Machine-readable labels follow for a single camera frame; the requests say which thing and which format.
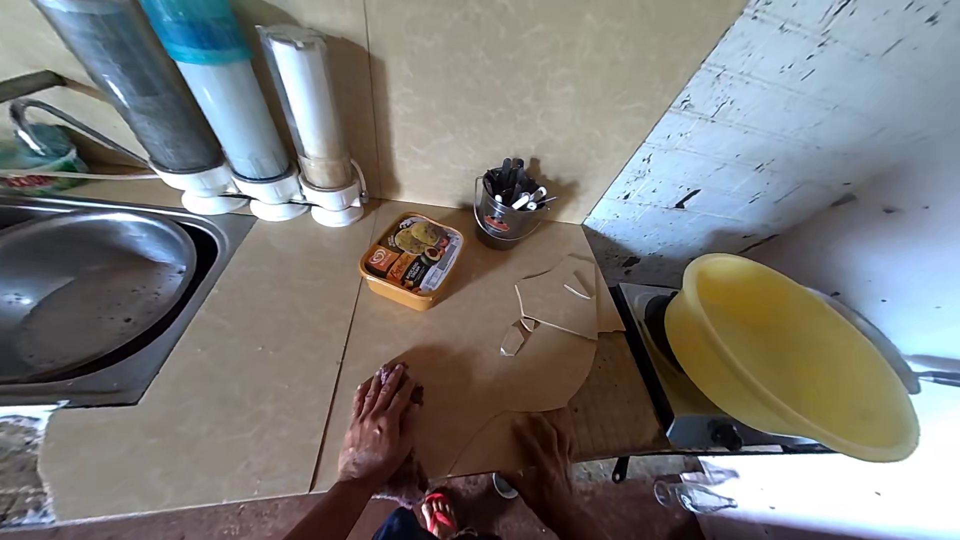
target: metal cutlery bucket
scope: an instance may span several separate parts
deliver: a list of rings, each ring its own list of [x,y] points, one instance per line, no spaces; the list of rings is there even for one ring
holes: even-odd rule
[[[477,222],[477,238],[496,250],[514,248],[520,240],[532,234],[540,220],[550,210],[514,210],[495,199],[483,187],[483,177],[476,179],[473,216]]]

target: sink basin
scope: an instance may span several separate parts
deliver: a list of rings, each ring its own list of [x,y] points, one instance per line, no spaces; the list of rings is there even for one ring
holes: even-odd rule
[[[0,196],[0,405],[135,404],[254,222]]]

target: hand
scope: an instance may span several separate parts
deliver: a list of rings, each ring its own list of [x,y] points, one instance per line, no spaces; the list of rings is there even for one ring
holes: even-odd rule
[[[416,382],[403,377],[405,369],[403,364],[384,366],[357,387],[353,418],[337,461],[338,481],[376,491],[413,450],[420,405],[410,401]]]
[[[560,534],[558,528],[563,528],[569,517],[579,513],[570,480],[570,438],[547,422],[542,414],[530,415],[525,424],[514,424],[514,434],[534,466],[500,474],[543,524]]]

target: white brick wall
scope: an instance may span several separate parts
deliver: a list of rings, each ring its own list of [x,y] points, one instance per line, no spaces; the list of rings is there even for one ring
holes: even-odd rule
[[[604,276],[782,233],[957,130],[957,88],[960,3],[752,0],[584,222]]]

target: yellow bowl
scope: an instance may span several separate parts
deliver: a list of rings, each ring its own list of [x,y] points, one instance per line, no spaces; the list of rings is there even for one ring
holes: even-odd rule
[[[752,428],[867,461],[899,461],[917,448],[917,415],[893,368],[832,307],[771,268],[697,258],[665,324],[697,387]]]

